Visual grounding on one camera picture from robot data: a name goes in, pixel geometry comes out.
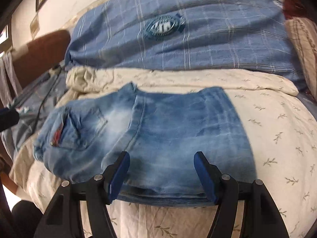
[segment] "jeans seam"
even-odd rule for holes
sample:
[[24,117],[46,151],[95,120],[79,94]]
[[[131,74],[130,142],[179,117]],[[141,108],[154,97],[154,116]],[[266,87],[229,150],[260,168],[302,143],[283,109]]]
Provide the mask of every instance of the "jeans seam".
[[126,145],[125,149],[126,150],[130,144],[135,140],[135,137],[136,135],[138,134],[139,132],[139,128],[140,128],[140,123],[141,123],[141,120],[143,118],[143,115],[144,115],[144,97],[142,97],[142,108],[141,108],[141,113],[140,113],[140,116],[139,116],[139,119],[138,119],[138,123],[137,123],[137,128],[134,132],[134,135],[132,136],[131,140],[129,141],[129,143]]

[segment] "window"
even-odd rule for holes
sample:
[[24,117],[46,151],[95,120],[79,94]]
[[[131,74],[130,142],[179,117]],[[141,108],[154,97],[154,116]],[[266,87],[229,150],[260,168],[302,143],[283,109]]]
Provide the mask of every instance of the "window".
[[0,33],[0,57],[12,47],[11,22]]

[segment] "jeans back pocket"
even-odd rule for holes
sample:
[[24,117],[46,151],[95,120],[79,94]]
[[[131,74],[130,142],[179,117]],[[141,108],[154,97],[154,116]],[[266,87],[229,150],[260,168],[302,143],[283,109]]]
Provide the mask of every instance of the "jeans back pocket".
[[98,107],[66,107],[61,117],[50,144],[65,149],[87,149],[107,123]]

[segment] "oval patch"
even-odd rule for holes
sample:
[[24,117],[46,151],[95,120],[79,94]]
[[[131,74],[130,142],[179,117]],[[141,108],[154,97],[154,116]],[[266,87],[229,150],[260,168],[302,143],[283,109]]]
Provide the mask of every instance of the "oval patch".
[[149,21],[143,34],[149,39],[161,40],[176,31],[182,32],[185,28],[185,19],[179,14],[176,17],[164,15]]

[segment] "patterned pillow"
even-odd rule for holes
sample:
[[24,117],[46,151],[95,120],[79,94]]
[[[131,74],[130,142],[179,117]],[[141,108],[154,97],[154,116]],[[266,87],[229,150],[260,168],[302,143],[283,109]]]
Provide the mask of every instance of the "patterned pillow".
[[301,61],[307,85],[317,99],[317,27],[307,18],[292,18],[285,22],[288,36]]

